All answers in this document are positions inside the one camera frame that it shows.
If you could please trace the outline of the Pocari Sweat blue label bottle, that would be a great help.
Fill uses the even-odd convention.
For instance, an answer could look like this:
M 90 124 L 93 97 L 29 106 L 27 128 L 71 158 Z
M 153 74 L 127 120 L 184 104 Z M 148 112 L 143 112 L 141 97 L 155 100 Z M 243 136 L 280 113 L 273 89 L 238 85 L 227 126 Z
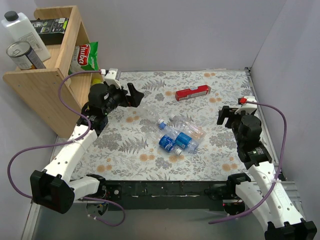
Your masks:
M 176 143 L 178 131 L 168 126 L 165 122 L 159 125 L 159 146 L 167 153 L 175 154 L 175 149 L 180 148 Z

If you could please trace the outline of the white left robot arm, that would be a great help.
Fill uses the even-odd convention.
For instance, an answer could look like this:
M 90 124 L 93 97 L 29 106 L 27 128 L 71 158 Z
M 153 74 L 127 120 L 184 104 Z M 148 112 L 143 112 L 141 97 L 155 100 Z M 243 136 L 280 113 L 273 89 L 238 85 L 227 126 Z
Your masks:
M 78 180 L 71 176 L 88 147 L 108 124 L 108 114 L 117 107 L 137 108 L 144 94 L 128 83 L 128 89 L 114 84 L 98 83 L 90 87 L 88 101 L 81 109 L 71 143 L 66 144 L 42 171 L 30 176 L 33 201 L 60 214 L 66 213 L 75 200 L 92 196 L 101 200 L 106 196 L 105 178 L 87 174 Z

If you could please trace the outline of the white blue bottle cap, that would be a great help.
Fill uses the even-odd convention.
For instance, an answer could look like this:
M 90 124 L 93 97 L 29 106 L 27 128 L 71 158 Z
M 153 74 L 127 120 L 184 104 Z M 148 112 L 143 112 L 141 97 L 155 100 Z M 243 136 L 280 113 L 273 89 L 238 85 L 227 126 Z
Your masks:
M 176 149 L 174 150 L 174 153 L 175 153 L 176 155 L 180 155 L 180 154 L 182 153 L 182 150 L 181 150 L 180 148 L 176 148 Z

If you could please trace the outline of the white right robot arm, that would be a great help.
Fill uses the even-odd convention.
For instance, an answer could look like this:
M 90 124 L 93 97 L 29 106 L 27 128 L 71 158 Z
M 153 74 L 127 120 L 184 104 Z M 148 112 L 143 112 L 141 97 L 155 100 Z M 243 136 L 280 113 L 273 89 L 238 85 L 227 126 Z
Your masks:
M 254 115 L 256 110 L 253 105 L 243 104 L 240 108 L 223 106 L 218 112 L 217 124 L 232 130 L 239 159 L 249 175 L 230 175 L 226 186 L 227 195 L 232 199 L 240 198 L 248 210 L 217 222 L 254 214 L 266 240 L 312 240 L 317 227 L 295 208 L 278 179 L 281 169 L 275 168 L 260 140 L 262 122 Z

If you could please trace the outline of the blue label crushed bottle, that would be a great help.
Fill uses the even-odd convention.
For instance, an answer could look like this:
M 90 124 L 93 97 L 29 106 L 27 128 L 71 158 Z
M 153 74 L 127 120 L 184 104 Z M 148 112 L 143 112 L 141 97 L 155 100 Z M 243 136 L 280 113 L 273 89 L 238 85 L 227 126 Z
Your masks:
M 184 151 L 193 154 L 197 151 L 199 143 L 188 136 L 187 134 L 180 132 L 175 138 L 176 144 L 181 147 Z

